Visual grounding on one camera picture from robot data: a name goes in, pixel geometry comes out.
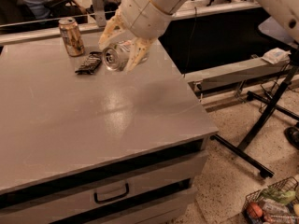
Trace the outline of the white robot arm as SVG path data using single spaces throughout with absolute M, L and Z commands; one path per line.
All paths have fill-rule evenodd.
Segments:
M 151 45 L 165 33 L 177 11 L 189 0 L 121 0 L 115 15 L 107 21 L 99 39 L 105 49 L 124 32 L 132 34 L 131 51 L 126 69 L 134 69 Z M 253 0 L 285 29 L 293 40 L 299 40 L 299 0 Z

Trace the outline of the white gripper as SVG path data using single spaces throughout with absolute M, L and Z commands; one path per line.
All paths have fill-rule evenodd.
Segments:
M 161 36 L 172 16 L 155 0 L 121 0 L 115 15 L 107 22 L 99 38 L 99 49 L 129 30 L 136 37 L 124 42 L 130 47 L 125 72 L 133 70 L 150 50 L 155 38 Z

